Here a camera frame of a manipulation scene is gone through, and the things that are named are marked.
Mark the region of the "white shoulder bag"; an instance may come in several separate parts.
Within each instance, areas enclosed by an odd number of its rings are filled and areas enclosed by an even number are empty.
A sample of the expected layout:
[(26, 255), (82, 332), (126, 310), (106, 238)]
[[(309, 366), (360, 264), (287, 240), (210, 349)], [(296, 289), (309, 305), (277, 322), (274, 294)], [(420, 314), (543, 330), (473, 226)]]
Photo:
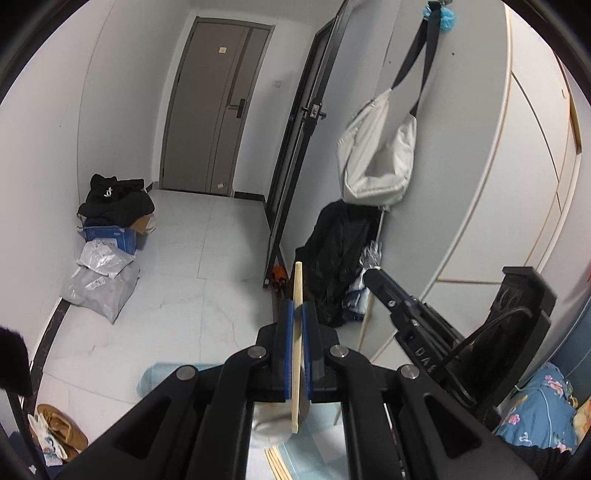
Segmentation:
[(410, 113), (398, 128), (388, 129), (392, 93), (388, 89), (370, 100), (339, 138), (339, 186), (348, 204), (389, 209), (410, 185), (417, 118)]

